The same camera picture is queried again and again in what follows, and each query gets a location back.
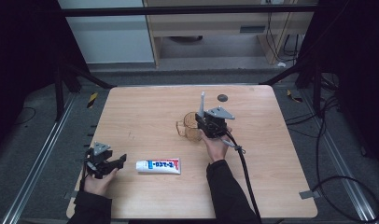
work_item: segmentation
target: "wall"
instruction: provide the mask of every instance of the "wall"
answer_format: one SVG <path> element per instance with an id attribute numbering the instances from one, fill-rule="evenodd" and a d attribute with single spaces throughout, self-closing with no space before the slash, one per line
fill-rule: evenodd
<path id="1" fill-rule="evenodd" d="M 61 8 L 142 7 L 141 0 L 59 0 Z M 154 63 L 145 16 L 77 17 L 67 21 L 88 65 Z"/>

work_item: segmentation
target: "table surface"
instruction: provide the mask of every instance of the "table surface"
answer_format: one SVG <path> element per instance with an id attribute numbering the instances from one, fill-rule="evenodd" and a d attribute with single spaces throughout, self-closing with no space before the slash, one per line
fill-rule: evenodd
<path id="1" fill-rule="evenodd" d="M 206 180 L 209 163 L 204 142 L 179 136 L 175 124 L 199 109 L 221 105 L 235 116 L 227 119 L 232 135 L 246 151 L 251 186 L 262 217 L 315 217 L 309 190 L 274 91 L 269 86 L 161 86 L 119 87 L 108 95 L 92 139 L 111 146 L 116 160 L 128 158 L 111 183 L 113 218 L 214 218 Z M 218 95 L 228 96 L 219 102 Z M 141 175 L 136 161 L 180 158 L 181 175 Z M 239 155 L 234 149 L 226 161 L 251 204 Z M 73 199 L 67 215 L 74 214 Z"/>

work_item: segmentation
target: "black sleeve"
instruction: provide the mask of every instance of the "black sleeve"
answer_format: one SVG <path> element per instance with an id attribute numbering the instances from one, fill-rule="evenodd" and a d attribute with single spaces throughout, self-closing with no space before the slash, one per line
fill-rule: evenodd
<path id="1" fill-rule="evenodd" d="M 109 224 L 111 222 L 111 199 L 96 194 L 79 191 L 75 213 L 67 224 Z"/>
<path id="2" fill-rule="evenodd" d="M 216 161 L 207 166 L 213 206 L 218 223 L 256 223 L 259 221 L 251 210 L 245 193 L 235 180 L 226 161 Z"/>

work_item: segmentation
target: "person's hand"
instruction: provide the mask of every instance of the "person's hand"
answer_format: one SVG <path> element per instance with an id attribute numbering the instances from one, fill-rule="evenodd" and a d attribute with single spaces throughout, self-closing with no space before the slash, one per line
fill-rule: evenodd
<path id="1" fill-rule="evenodd" d="M 232 128 L 227 127 L 228 132 L 232 131 Z M 224 139 L 230 142 L 230 138 L 227 135 L 222 136 L 221 138 L 208 138 L 204 131 L 200 130 L 201 138 L 204 140 L 204 143 L 207 147 L 207 153 L 209 154 L 212 163 L 215 161 L 225 160 L 225 155 L 227 154 L 228 146 L 225 145 L 221 139 Z"/>
<path id="2" fill-rule="evenodd" d="M 91 175 L 88 175 L 87 178 L 85 178 L 84 191 L 105 197 L 108 185 L 117 175 L 117 171 L 118 168 L 115 168 L 111 171 L 109 175 L 105 176 L 103 179 L 97 179 Z"/>

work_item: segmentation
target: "tube of glue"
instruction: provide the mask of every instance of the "tube of glue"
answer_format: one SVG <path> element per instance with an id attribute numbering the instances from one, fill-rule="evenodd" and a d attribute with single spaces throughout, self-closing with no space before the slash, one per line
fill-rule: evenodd
<path id="1" fill-rule="evenodd" d="M 156 173 L 156 174 L 181 174 L 180 159 L 163 159 L 152 161 L 137 161 L 136 170 L 139 173 Z"/>

